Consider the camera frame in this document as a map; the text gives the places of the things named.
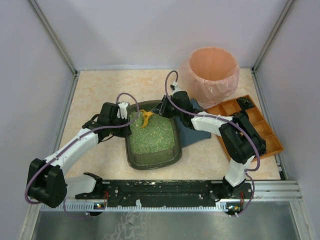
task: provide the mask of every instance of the marble pattern tabletop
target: marble pattern tabletop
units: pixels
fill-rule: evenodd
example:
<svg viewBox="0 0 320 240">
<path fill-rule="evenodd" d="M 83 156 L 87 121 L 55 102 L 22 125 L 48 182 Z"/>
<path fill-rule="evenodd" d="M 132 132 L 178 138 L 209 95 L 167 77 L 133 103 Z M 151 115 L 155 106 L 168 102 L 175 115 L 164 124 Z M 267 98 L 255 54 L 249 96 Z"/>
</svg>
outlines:
<svg viewBox="0 0 320 240">
<path fill-rule="evenodd" d="M 138 102 L 162 99 L 165 78 L 170 70 L 103 70 L 81 71 L 64 129 L 61 146 L 72 139 L 82 125 L 100 112 L 104 102 L 114 103 L 119 93 L 127 92 Z M 227 99 L 249 94 L 260 108 L 249 69 L 240 70 L 236 92 Z M 134 103 L 127 96 L 121 101 Z M 103 179 L 123 180 L 220 180 L 228 171 L 229 162 L 215 135 L 183 148 L 182 158 L 175 164 L 153 169 L 135 170 L 128 165 L 125 139 L 114 137 L 88 151 L 68 172 L 68 177 L 84 172 Z M 261 160 L 261 167 L 250 175 L 256 180 L 279 180 L 274 156 Z"/>
</svg>

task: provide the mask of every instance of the green tray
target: green tray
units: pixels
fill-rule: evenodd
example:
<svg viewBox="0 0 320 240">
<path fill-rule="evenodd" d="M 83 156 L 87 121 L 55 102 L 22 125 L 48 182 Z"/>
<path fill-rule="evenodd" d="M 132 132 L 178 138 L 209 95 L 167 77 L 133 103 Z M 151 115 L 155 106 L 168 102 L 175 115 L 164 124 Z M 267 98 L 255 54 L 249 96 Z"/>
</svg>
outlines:
<svg viewBox="0 0 320 240">
<path fill-rule="evenodd" d="M 146 111 L 150 111 L 156 105 L 158 105 L 160 100 L 151 100 L 151 101 L 143 101 L 139 102 L 139 108 L 144 109 Z M 128 115 L 132 112 L 136 112 L 136 105 L 131 105 L 128 108 Z M 125 138 L 125 149 L 128 164 L 137 170 L 149 170 L 149 169 L 158 169 L 162 167 L 166 167 L 172 164 L 175 164 L 182 156 L 182 148 L 179 139 L 178 128 L 176 126 L 176 121 L 173 118 L 170 118 L 172 131 L 173 131 L 173 139 L 174 146 L 173 148 L 153 152 L 146 154 L 134 154 L 131 150 L 131 142 L 130 136 Z"/>
</svg>

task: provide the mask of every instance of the trash bin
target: trash bin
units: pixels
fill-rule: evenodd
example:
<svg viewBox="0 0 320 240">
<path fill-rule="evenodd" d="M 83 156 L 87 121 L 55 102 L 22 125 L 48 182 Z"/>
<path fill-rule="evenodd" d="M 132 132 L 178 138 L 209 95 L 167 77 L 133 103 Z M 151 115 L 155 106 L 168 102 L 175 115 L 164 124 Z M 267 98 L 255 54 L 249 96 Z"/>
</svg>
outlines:
<svg viewBox="0 0 320 240">
<path fill-rule="evenodd" d="M 178 69 L 179 85 L 209 109 L 232 95 L 239 82 L 240 68 L 235 57 L 219 47 L 204 47 L 191 54 Z"/>
</svg>

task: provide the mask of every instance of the white wall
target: white wall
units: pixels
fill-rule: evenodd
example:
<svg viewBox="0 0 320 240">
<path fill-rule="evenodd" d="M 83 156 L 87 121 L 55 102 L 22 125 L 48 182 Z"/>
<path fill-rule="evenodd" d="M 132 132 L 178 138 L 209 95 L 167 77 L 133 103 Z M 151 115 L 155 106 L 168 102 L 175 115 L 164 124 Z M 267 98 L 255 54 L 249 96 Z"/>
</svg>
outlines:
<svg viewBox="0 0 320 240">
<path fill-rule="evenodd" d="M 287 2 L 37 1 L 78 70 L 172 68 L 193 50 L 212 45 L 252 67 Z"/>
<path fill-rule="evenodd" d="M 298 180 L 313 224 L 320 222 L 320 2 L 297 0 L 258 77 L 282 156 Z M 320 228 L 315 228 L 320 237 Z"/>
<path fill-rule="evenodd" d="M 72 74 L 26 0 L 0 1 L 0 235 L 18 238 L 30 162 L 52 151 Z"/>
</svg>

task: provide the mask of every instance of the blue towel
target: blue towel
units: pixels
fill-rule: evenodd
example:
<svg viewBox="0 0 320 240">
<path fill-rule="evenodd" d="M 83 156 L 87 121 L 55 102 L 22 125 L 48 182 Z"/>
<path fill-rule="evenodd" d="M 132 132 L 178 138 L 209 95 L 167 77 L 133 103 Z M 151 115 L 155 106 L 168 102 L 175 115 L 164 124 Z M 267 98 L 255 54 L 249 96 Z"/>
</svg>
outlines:
<svg viewBox="0 0 320 240">
<path fill-rule="evenodd" d="M 192 106 L 195 109 L 203 111 L 203 109 L 199 106 L 198 102 L 195 99 L 190 100 L 192 103 Z M 179 138 L 181 142 L 181 146 L 187 147 L 191 144 L 194 144 L 196 142 L 199 142 L 204 139 L 210 139 L 211 133 L 207 131 L 196 131 L 190 128 L 187 128 L 183 125 L 183 123 L 180 121 L 178 117 L 175 118 L 176 126 L 179 131 Z"/>
</svg>

